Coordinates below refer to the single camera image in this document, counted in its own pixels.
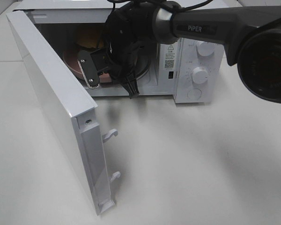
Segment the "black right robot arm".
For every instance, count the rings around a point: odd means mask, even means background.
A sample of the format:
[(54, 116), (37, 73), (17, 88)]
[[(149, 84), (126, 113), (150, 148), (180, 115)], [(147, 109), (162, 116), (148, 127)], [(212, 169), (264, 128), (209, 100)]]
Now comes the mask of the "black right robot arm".
[(108, 73), (130, 98), (137, 97), (135, 60), (143, 41), (173, 44), (179, 38), (221, 44), (255, 96), (281, 104), (281, 6), (204, 9), (166, 0), (124, 0), (105, 22), (106, 47), (78, 53), (90, 88)]

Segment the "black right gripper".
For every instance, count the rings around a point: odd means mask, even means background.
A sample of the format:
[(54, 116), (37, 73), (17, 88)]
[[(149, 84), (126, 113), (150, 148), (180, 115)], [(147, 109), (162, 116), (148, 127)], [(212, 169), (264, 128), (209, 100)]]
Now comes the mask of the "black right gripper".
[(108, 73), (113, 81), (120, 82), (130, 99), (138, 97), (135, 61), (144, 41), (156, 41), (153, 14), (157, 9), (153, 3), (127, 3), (112, 9), (101, 33), (104, 47), (92, 53), (78, 52), (78, 64), (90, 89), (97, 89), (99, 76)]

